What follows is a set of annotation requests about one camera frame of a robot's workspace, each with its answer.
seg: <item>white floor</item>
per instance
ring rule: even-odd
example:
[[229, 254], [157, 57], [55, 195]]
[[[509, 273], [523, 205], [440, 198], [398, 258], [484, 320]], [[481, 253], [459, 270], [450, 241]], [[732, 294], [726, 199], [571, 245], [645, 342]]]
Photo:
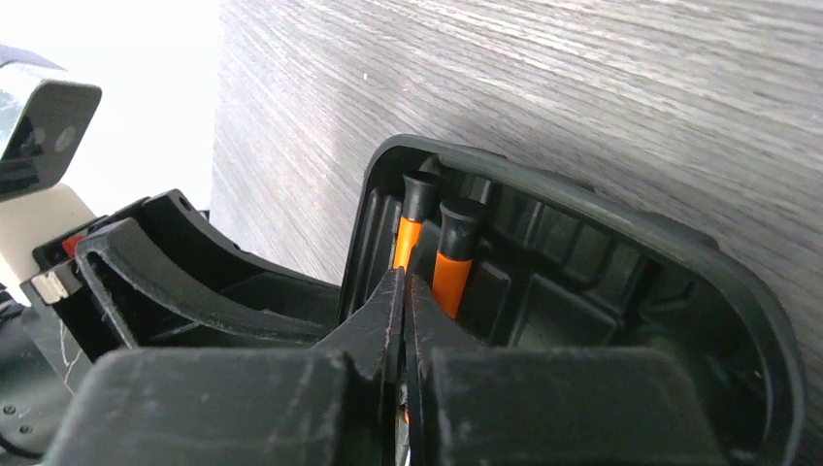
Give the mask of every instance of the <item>white floor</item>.
[[208, 207], [217, 0], [0, 0], [0, 44], [103, 88], [64, 178], [95, 214], [174, 187]]

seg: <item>orange screwdriver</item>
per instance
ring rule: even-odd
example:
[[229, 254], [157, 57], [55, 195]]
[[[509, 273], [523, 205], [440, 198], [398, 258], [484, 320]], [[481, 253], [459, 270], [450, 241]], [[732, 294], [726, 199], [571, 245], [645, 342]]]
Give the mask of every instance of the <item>orange screwdriver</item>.
[[440, 205], [440, 230], [432, 294], [445, 313], [457, 317], [463, 288], [472, 270], [480, 225], [486, 207], [472, 199], [446, 199]]
[[403, 267], [408, 270], [409, 257], [420, 238], [423, 220], [431, 216], [437, 206], [441, 178], [433, 173], [408, 172], [403, 175], [403, 181], [406, 193], [397, 228], [397, 246], [394, 249], [392, 268]]

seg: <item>gray wood grain surface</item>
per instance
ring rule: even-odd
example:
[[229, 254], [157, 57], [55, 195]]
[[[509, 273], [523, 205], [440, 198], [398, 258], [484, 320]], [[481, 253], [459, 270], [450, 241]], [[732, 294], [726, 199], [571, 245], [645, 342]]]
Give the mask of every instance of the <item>gray wood grain surface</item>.
[[396, 133], [571, 175], [774, 289], [823, 451], [823, 3], [224, 0], [220, 27], [213, 215], [244, 248], [338, 283]]

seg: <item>screwdriver handle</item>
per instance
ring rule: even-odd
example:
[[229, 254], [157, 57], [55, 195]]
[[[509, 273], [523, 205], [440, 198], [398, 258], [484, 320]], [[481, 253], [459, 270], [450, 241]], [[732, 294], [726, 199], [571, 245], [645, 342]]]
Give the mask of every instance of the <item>screwdriver handle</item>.
[[447, 199], [441, 203], [440, 210], [443, 222], [432, 294], [445, 313], [456, 318], [472, 270], [486, 207], [472, 199]]
[[397, 228], [392, 268], [409, 268], [412, 248], [420, 238], [423, 220], [430, 217], [437, 206], [441, 178], [433, 173], [408, 172], [403, 175], [406, 192]]

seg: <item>orange handle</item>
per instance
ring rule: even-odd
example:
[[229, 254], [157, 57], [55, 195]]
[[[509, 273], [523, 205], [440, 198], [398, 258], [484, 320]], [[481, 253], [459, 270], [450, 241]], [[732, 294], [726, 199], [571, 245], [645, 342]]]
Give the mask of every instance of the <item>orange handle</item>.
[[412, 248], [420, 238], [420, 229], [423, 223], [411, 221], [404, 216], [400, 217], [400, 225], [397, 228], [397, 246], [394, 247], [394, 265], [397, 269], [403, 267], [409, 270], [409, 258], [412, 256]]
[[463, 298], [463, 288], [469, 279], [472, 270], [472, 260], [449, 259], [438, 251], [435, 261], [435, 277], [432, 280], [432, 294], [445, 313], [457, 317], [460, 309], [460, 300]]

